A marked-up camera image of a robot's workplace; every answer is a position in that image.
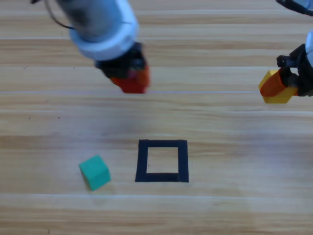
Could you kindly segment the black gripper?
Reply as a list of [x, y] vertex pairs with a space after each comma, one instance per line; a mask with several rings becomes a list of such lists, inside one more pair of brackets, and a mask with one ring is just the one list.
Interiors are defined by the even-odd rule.
[[279, 70], [269, 70], [259, 84], [263, 97], [273, 97], [287, 87], [297, 88], [297, 96], [313, 95], [313, 67], [310, 64], [305, 44], [300, 45], [289, 56], [276, 58]]
[[132, 70], [137, 71], [137, 81], [140, 85], [150, 85], [150, 70], [143, 55], [142, 43], [134, 43], [127, 52], [117, 58], [94, 61], [94, 66], [121, 89], [127, 86], [126, 78]]

